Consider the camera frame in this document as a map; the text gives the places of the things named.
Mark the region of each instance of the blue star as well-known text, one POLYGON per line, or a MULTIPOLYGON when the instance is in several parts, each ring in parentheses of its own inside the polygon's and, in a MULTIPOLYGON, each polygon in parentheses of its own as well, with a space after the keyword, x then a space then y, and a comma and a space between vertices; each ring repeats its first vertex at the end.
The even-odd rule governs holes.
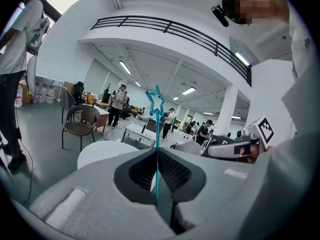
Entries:
POLYGON ((161 96, 161 93, 160 93, 160 90, 159 90, 159 86, 156 85, 155 88, 154 88, 154 91, 149 91, 147 90, 145 92, 145 94, 148 96, 148 99, 151 103, 151 106, 150 106, 150 116, 153 116, 154 114, 159 114, 161 117, 164 116, 164 103, 165 103, 165 98, 161 96), (161 104, 160 104, 160 109, 156 108, 154 110, 154 100, 152 99, 151 95, 158 95, 158 97, 162 100, 161 104))

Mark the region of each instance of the white ceiling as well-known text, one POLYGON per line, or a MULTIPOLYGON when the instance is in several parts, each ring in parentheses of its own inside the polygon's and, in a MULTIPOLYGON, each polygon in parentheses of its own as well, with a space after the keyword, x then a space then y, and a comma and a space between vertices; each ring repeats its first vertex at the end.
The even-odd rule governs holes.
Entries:
MULTIPOLYGON (((132 83, 137 81, 147 90, 159 86, 162 95, 169 100, 179 97, 177 102, 194 111, 217 114, 221 111, 226 85, 206 73, 204 66, 196 61, 191 64, 175 56, 143 47, 140 45, 97 42, 93 43, 119 70, 120 78, 128 78, 132 83), (124 61, 131 71, 128 74, 119 61, 124 61), (196 91, 182 93, 195 87, 196 91)), ((238 96, 234 116, 240 116, 245 122, 250 102, 238 96)))
POLYGON ((266 20, 259 24, 248 25, 236 25, 229 21, 229 27, 224 28, 218 20, 212 14, 210 8, 221 4, 222 0, 119 0, 121 3, 134 2, 134 1, 155 1, 169 4, 175 4, 194 10, 198 13, 203 14, 212 22, 212 27, 220 29, 225 33, 232 33, 233 38, 236 40, 243 40, 243 35, 251 44, 255 44, 256 50, 249 50, 246 45, 241 45, 238 50, 233 52, 239 52, 240 54, 247 55, 246 60, 253 65, 262 62, 267 59, 283 59, 292 60, 291 55, 291 38, 289 36, 288 26, 278 20, 266 20))

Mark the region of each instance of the gray floor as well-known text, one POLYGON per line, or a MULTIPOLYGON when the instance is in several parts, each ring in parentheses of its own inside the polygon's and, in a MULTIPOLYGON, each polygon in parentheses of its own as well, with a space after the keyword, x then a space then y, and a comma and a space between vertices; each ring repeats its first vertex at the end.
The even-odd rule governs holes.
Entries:
MULTIPOLYGON (((61 148, 62 108, 59 104, 35 103, 24 104, 17 108, 18 123, 21 130, 22 142, 33 159, 32 189, 29 200, 25 203, 28 207, 41 193, 77 170, 77 160, 80 154, 80 139, 75 135, 64 133, 64 149, 61 148)), ((94 134, 96 141, 117 141, 121 139, 126 125, 135 123, 143 126, 146 122, 134 119, 119 120, 116 129, 106 127, 104 136, 94 134)), ((83 137, 83 148, 93 143, 91 135, 83 137)), ((162 143, 162 147, 169 147, 170 141, 162 143)), ((21 146, 27 157, 16 173, 0 167, 0 179, 5 185, 9 195, 23 203, 30 189, 30 173, 32 161, 27 150, 21 146)), ((0 157, 7 165, 11 159, 0 150, 0 157)))

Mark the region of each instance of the black metal railing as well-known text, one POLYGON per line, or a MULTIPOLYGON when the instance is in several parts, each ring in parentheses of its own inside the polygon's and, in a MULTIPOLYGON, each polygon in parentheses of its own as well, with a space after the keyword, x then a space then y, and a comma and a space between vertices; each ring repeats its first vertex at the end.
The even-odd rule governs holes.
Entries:
POLYGON ((99 18, 91 28, 139 27, 170 33, 196 43, 233 67, 251 86, 251 65, 246 66, 232 51, 217 40, 190 26, 158 17, 124 15, 99 18))

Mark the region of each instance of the bottle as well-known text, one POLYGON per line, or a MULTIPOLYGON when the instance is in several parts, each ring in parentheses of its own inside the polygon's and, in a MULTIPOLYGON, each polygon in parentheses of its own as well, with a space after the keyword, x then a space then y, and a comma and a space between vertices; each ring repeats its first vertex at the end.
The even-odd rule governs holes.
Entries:
POLYGON ((48 91, 47 85, 46 85, 46 84, 43 84, 43 87, 42 87, 42 89, 41 89, 41 91, 40 91, 40 97, 39 97, 39 102, 40 102, 40 103, 46 102, 46 99, 47 99, 47 97, 46 97, 47 91, 48 91))
POLYGON ((46 93, 46 102, 47 103, 53 103, 55 99, 55 89, 54 86, 49 86, 49 90, 46 93))
POLYGON ((22 83, 19 83, 18 90, 16 92, 14 106, 19 108, 22 106, 22 83))
POLYGON ((40 98, 40 87, 39 87, 39 83, 36 82, 35 83, 35 97, 34 97, 34 100, 33 102, 38 102, 39 101, 39 98, 40 98))

